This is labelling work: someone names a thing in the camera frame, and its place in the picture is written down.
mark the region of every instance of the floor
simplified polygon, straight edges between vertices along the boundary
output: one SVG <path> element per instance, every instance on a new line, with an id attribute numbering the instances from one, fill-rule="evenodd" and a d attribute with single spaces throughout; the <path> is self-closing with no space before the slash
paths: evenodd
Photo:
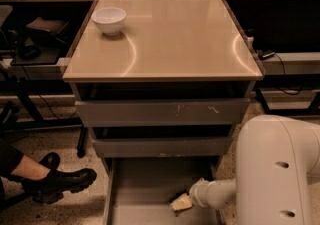
<path id="1" fill-rule="evenodd" d="M 66 96 L 65 98 L 46 98 L 53 112 L 58 117 L 68 117 L 74 113 L 72 107 L 73 98 Z M 44 117 L 50 117 L 50 111 L 43 100 L 39 97 L 34 99 L 39 110 Z M 3 106 L 5 100 L 0 98 L 0 107 Z M 242 125 L 248 119 L 263 114 L 261 105 L 252 98 L 252 104 L 249 106 L 247 113 L 241 124 L 239 124 L 234 132 L 234 142 L 231 145 L 229 153 L 223 157 L 222 163 L 217 171 L 218 179 L 233 178 L 235 175 L 235 146 L 237 135 Z M 93 168 L 97 171 L 98 177 L 94 184 L 87 190 L 71 194 L 64 194 L 64 198 L 53 205 L 39 205 L 34 203 L 31 198 L 20 202 L 0 213 L 0 224 L 46 224 L 46 225 L 90 225 L 102 224 L 104 213 L 105 193 L 108 184 L 101 160 L 96 156 L 94 149 L 88 138 L 86 155 L 83 158 L 77 157 L 77 144 L 80 134 L 80 128 L 68 129 L 50 129 L 41 131 L 25 131 L 6 133 L 5 137 L 11 141 L 14 146 L 23 150 L 27 155 L 36 160 L 40 160 L 46 153 L 55 151 L 61 157 L 61 165 L 59 170 L 74 171 L 83 167 Z M 3 179 L 7 196 L 14 196 L 21 192 L 20 184 L 9 182 Z M 313 218 L 315 224 L 320 221 L 320 183 L 310 186 L 310 194 L 312 198 Z M 236 208 L 235 205 L 228 207 L 223 211 L 224 219 L 227 225 L 236 225 Z"/>

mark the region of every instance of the boot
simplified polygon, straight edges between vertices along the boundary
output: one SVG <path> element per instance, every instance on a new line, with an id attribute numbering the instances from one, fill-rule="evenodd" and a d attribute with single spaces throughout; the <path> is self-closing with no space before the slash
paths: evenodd
<path id="1" fill-rule="evenodd" d="M 51 152 L 44 156 L 39 163 L 49 169 L 57 169 L 60 164 L 60 157 L 57 153 Z M 17 175 L 9 175 L 7 179 L 9 181 L 21 182 L 23 180 L 23 177 Z"/>
<path id="2" fill-rule="evenodd" d="M 52 204 L 63 198 L 64 191 L 77 193 L 88 188 L 96 177 L 97 173 L 88 168 L 71 173 L 51 169 L 44 179 L 24 179 L 21 184 L 24 191 L 33 196 L 33 201 Z"/>

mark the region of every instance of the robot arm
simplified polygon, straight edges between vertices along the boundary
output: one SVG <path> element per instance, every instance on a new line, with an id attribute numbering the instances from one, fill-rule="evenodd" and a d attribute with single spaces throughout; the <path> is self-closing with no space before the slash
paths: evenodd
<path id="1" fill-rule="evenodd" d="M 199 181 L 190 197 L 194 204 L 221 209 L 228 205 L 219 201 L 229 203 L 236 195 L 238 225 L 311 225 L 307 176 L 320 177 L 319 146 L 319 125 L 280 116 L 253 118 L 239 134 L 236 180 L 211 182 L 206 189 Z"/>

